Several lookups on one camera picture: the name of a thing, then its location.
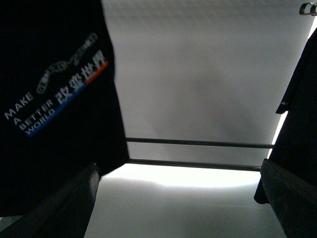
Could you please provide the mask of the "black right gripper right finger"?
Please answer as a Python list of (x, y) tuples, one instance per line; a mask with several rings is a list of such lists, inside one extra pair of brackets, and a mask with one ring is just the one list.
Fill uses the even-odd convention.
[(288, 238), (317, 236), (317, 187), (265, 159), (261, 167), (265, 195)]

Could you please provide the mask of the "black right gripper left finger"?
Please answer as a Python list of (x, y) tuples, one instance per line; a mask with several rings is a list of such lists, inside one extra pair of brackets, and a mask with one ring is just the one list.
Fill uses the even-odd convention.
[(83, 238), (95, 205), (99, 168), (91, 163), (40, 205), (0, 232), (2, 238)]

